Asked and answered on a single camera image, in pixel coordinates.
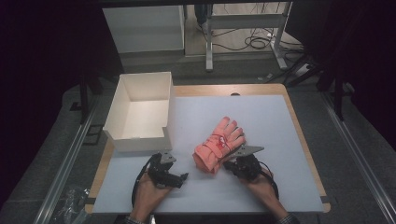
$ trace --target pink glove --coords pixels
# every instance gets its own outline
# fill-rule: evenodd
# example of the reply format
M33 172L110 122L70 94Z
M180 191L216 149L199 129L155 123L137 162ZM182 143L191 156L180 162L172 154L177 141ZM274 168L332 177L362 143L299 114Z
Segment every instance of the pink glove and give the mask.
M198 169L215 174L221 166L220 159L245 142L242 128L235 129L235 120L229 122L230 118L224 117L206 141L195 148L192 156Z

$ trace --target plaid sleeve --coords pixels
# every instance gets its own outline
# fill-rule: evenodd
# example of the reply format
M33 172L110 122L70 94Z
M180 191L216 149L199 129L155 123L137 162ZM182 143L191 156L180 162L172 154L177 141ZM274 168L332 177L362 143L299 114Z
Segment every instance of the plaid sleeve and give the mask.
M280 219L276 224L300 224L300 221L292 214Z

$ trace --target person's right hand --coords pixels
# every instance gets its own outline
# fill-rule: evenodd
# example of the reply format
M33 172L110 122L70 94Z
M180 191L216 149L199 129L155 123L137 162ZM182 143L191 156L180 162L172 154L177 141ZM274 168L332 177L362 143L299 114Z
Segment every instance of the person's right hand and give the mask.
M264 168L262 168L262 170L269 176L272 175L268 170ZM270 210L270 212L274 214L277 220L288 215L288 212L276 198L271 182L265 176L259 175L253 181L247 181L246 179L239 180L264 204L268 210Z

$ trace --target table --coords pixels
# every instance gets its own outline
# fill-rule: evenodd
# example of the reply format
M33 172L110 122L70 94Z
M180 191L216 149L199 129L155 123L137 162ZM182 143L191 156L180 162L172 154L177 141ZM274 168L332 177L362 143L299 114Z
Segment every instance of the table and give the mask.
M324 200L324 212L329 212L331 209L330 203L327 202L326 192L321 183L318 171L316 169L315 163L309 151L308 145L305 141L303 131L295 115L294 109L292 107L290 98L286 91L286 88L281 84L244 84L244 85L197 85L197 86L175 86L176 96L228 96L232 93L239 93L241 95L282 95L290 112L290 116L298 137L300 139L301 145L304 150L304 154L308 165L311 169L312 176L315 179L316 185L318 187L318 192L320 197ZM109 165L111 155L113 154L114 146L110 141L107 141L105 150L100 161L99 167L97 169L95 178L92 183L89 199L86 203L85 209L88 213L92 212L94 200L99 194L99 190L105 179L106 170Z

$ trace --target glove finger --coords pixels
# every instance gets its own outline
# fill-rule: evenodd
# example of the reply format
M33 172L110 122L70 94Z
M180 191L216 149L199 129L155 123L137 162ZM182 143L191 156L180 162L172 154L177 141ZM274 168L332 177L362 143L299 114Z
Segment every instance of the glove finger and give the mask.
M231 122L225 129L224 129L224 135L229 138L230 134L235 130L236 125L238 125L236 123L235 120L233 120L233 122Z
M236 138L238 138L240 135L242 135L243 133L244 133L244 130L242 128L237 128L230 134L230 136L227 139L229 142L232 142Z
M215 133L215 134L221 133L227 127L228 122L230 122L230 118L224 117L219 122L219 124L216 126L215 130L213 131L213 133Z
M244 136L239 136L238 138L236 138L234 141L230 142L228 144L230 148L230 150L233 150L239 146L241 146L242 144L244 144L246 142L246 139Z

